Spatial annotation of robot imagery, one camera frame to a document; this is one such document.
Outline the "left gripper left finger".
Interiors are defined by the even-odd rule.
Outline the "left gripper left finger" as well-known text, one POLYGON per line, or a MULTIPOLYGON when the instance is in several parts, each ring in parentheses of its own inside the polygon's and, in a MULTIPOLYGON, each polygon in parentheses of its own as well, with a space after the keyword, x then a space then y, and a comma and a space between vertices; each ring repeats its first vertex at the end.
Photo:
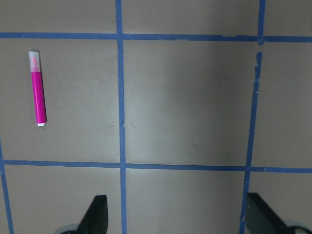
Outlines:
POLYGON ((78 234, 106 234, 108 230, 108 202, 106 195, 94 197, 81 220, 78 234))

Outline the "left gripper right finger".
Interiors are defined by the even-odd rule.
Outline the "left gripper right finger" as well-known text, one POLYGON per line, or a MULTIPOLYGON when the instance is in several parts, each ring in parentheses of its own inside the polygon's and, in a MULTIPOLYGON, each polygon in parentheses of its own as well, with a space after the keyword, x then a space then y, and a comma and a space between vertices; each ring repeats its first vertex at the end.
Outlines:
POLYGON ((292 234, 281 218, 257 193, 246 197, 245 225, 250 234, 292 234))

